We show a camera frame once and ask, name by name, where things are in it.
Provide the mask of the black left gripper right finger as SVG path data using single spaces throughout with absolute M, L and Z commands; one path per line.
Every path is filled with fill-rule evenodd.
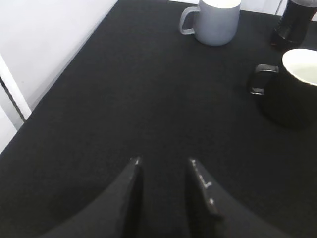
M 287 238 L 234 199 L 195 158 L 188 159 L 188 226 L 193 238 Z

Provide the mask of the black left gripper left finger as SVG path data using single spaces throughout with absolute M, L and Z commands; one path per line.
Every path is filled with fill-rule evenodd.
M 43 237 L 134 238 L 138 232 L 142 201 L 142 159 L 135 157 L 93 202 Z

